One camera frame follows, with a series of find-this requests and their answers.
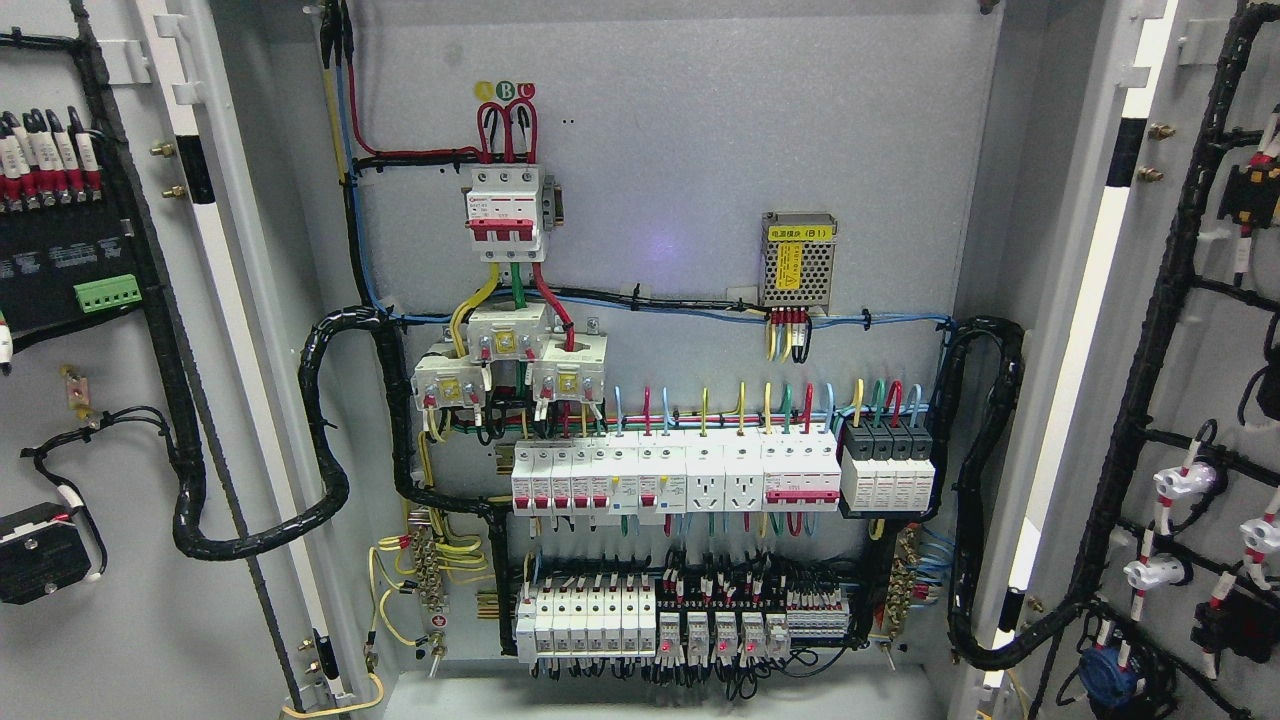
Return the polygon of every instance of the green terminal connector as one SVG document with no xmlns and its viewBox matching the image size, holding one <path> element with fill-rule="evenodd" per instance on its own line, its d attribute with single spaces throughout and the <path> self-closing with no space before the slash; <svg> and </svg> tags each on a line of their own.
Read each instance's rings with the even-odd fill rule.
<svg viewBox="0 0 1280 720">
<path fill-rule="evenodd" d="M 133 275 L 116 275 L 76 286 L 76 300 L 84 313 L 97 313 L 138 302 L 142 300 L 142 292 L 138 291 L 138 281 Z"/>
</svg>

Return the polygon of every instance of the circuit breaker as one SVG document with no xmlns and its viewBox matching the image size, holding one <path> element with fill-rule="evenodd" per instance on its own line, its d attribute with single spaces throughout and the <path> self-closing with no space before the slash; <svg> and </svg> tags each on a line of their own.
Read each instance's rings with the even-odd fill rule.
<svg viewBox="0 0 1280 720">
<path fill-rule="evenodd" d="M 556 224 L 556 181 L 540 165 L 480 165 L 466 190 L 471 247 L 489 261 L 541 263 Z"/>
</svg>

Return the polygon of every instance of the screw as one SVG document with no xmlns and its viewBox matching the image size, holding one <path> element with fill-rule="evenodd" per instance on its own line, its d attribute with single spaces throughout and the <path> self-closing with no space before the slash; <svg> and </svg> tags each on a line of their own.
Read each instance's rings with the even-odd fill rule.
<svg viewBox="0 0 1280 720">
<path fill-rule="evenodd" d="M 1147 137 L 1151 140 L 1166 140 L 1174 136 L 1178 131 L 1172 126 L 1166 126 L 1165 123 L 1152 123 L 1147 128 Z"/>
</svg>

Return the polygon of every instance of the power outlet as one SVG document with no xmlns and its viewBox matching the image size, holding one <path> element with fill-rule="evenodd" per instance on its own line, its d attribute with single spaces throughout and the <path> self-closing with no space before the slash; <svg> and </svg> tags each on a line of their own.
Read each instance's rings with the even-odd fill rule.
<svg viewBox="0 0 1280 720">
<path fill-rule="evenodd" d="M 756 512 L 764 506 L 764 477 L 728 475 L 724 487 L 724 510 Z"/>
<path fill-rule="evenodd" d="M 692 512 L 723 512 L 724 475 L 690 475 L 689 510 Z"/>
</svg>

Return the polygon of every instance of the black module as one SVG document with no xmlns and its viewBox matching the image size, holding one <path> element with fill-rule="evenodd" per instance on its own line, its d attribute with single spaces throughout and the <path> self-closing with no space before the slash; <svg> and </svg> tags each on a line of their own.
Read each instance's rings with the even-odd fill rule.
<svg viewBox="0 0 1280 720">
<path fill-rule="evenodd" d="M 1226 174 L 1219 218 L 1231 218 L 1238 225 L 1270 228 L 1280 201 L 1280 168 L 1242 168 L 1235 165 Z"/>
<path fill-rule="evenodd" d="M 67 509 L 41 502 L 0 518 L 0 602 L 26 605 L 79 582 L 88 553 Z"/>
</svg>

